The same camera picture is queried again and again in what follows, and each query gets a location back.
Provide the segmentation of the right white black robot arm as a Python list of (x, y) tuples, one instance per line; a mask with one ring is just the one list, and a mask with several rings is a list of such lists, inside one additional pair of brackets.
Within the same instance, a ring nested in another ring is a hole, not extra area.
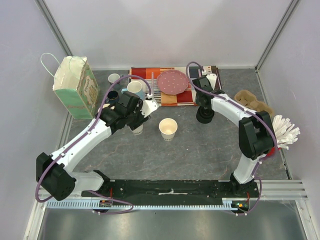
[(195, 103), (199, 106), (196, 119), (202, 124), (212, 121), (219, 113), (238, 127), (238, 145), (241, 158), (230, 176), (229, 191), (242, 196), (253, 184), (258, 161), (277, 146), (271, 117), (268, 112), (256, 112), (241, 106), (223, 91), (215, 91), (209, 75), (195, 78), (191, 85), (196, 90)]

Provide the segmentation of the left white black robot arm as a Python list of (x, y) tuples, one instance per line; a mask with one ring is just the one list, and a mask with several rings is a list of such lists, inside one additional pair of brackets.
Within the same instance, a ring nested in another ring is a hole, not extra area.
[(51, 154), (41, 153), (36, 158), (37, 187), (45, 189), (57, 201), (73, 192), (93, 191), (99, 197), (110, 191), (109, 178), (98, 170), (74, 172), (78, 163), (100, 142), (125, 126), (137, 130), (158, 109), (151, 97), (142, 100), (125, 92), (118, 102), (102, 106), (89, 125), (70, 142)]

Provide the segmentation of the white paper cup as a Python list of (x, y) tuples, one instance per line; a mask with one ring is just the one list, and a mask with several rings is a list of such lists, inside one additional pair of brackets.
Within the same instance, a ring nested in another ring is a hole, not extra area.
[(136, 129), (132, 130), (131, 132), (134, 135), (140, 135), (143, 132), (143, 128), (144, 128), (144, 126), (141, 124), (139, 127), (137, 127)]
[(172, 118), (164, 118), (160, 121), (158, 128), (165, 141), (172, 141), (178, 130), (177, 122)]

